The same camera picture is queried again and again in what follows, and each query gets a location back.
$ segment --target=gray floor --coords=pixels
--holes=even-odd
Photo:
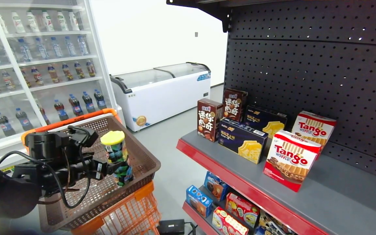
[[[221,102],[222,85],[211,89],[211,99]],[[154,195],[158,200],[162,220],[192,221],[182,210],[186,198],[185,190],[192,184],[201,186],[206,170],[176,149],[176,144],[180,137],[197,128],[196,113],[196,108],[188,110],[134,134],[162,164],[153,180]],[[191,231],[189,226],[186,226],[185,230],[186,234]],[[204,233],[197,228],[197,234]]]

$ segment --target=chest freezer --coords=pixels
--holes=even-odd
[[[211,71],[183,63],[110,76],[126,125],[138,131],[197,106],[209,98]]]

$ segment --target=freezer glass lid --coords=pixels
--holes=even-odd
[[[134,73],[125,73],[114,77],[121,78],[121,81],[128,89],[172,79],[170,73],[161,70],[143,70]]]
[[[183,63],[183,64],[174,64],[169,66],[157,67],[159,70],[169,71],[175,77],[185,76],[193,73],[207,71],[208,68],[202,64],[196,63]]]

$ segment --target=snack package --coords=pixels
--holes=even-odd
[[[199,100],[197,106],[197,134],[215,142],[222,117],[223,104],[206,98]]]
[[[228,190],[230,188],[226,183],[219,179],[219,177],[215,176],[210,171],[207,171],[204,187],[208,189],[220,202],[226,199]]]
[[[245,226],[237,222],[221,207],[217,207],[213,213],[213,226],[226,235],[246,235],[249,232]]]
[[[251,227],[255,227],[260,212],[259,207],[233,193],[227,195],[226,210]]]
[[[321,144],[321,150],[323,150],[335,126],[336,120],[334,119],[301,111],[295,120],[291,132],[304,139]]]
[[[263,107],[248,105],[244,123],[253,129],[263,131],[272,139],[276,132],[287,124],[287,115]]]
[[[226,89],[223,93],[224,117],[241,122],[248,93],[235,89]]]
[[[283,223],[261,210],[259,227],[255,229],[255,235],[296,235]]]
[[[271,143],[264,174],[298,192],[320,150],[319,143],[278,131]]]
[[[224,118],[220,122],[218,143],[249,161],[258,164],[268,134]]]
[[[209,197],[207,197],[193,185],[189,186],[186,193],[186,202],[190,204],[191,207],[193,207],[195,210],[197,210],[198,213],[200,213],[204,218],[208,217],[211,214],[213,210],[213,201]]]

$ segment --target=power adapter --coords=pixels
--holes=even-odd
[[[185,220],[161,220],[157,227],[161,235],[185,234]]]

